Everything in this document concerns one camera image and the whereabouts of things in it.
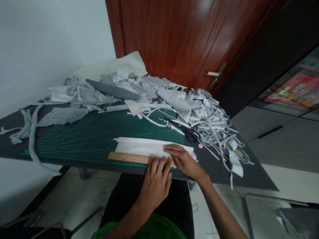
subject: tiled floor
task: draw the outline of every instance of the tiled floor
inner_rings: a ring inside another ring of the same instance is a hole
[[[89,170],[89,176],[88,180],[81,180],[78,169],[71,168],[39,207],[45,212],[45,215],[37,226],[46,227],[56,222],[62,222],[65,228],[73,229],[99,206],[105,207],[120,174]],[[237,191],[231,191],[230,187],[226,185],[214,186],[243,230],[248,234],[240,194]],[[190,197],[193,206],[195,239],[218,239],[217,229],[200,188],[195,192],[190,192]],[[256,198],[248,200],[255,238],[288,238],[274,214],[274,210],[279,206],[287,205],[279,205]],[[101,214],[96,215],[72,238],[90,238],[98,229],[101,218]]]

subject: door handle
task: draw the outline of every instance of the door handle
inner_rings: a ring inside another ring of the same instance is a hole
[[[225,69],[227,62],[222,62],[217,70],[217,72],[209,71],[207,75],[212,76],[212,80],[208,85],[208,89],[212,89],[215,83],[217,82],[218,78],[222,75],[223,70]]]
[[[209,72],[207,73],[207,75],[219,76],[219,75],[220,75],[220,72],[211,72],[211,71],[209,71]]]

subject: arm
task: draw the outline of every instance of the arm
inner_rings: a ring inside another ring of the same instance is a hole
[[[131,238],[167,197],[172,183],[170,158],[150,158],[141,193],[129,212],[103,239]]]
[[[164,146],[164,151],[173,155],[178,168],[199,184],[220,237],[247,238],[237,220],[216,192],[209,175],[192,156],[183,147],[176,144]]]

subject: table leg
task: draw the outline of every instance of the table leg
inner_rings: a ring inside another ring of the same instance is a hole
[[[80,178],[86,180],[88,178],[87,168],[79,168]]]
[[[199,187],[198,183],[195,181],[190,182],[189,189],[194,192]]]

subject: green cutting mat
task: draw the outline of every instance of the green cutting mat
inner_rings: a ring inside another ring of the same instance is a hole
[[[171,110],[161,111],[177,117]],[[117,147],[117,142],[113,139],[148,138],[185,144],[184,136],[175,130],[157,126],[145,118],[128,115],[127,112],[129,110],[99,114],[94,111],[73,124],[55,125],[36,140],[37,154],[40,159],[146,168],[146,165],[141,163],[107,159],[109,153]],[[150,115],[150,119],[159,124],[165,124],[159,120],[164,117],[167,116],[159,111]],[[24,149],[19,156],[29,157],[29,150]]]

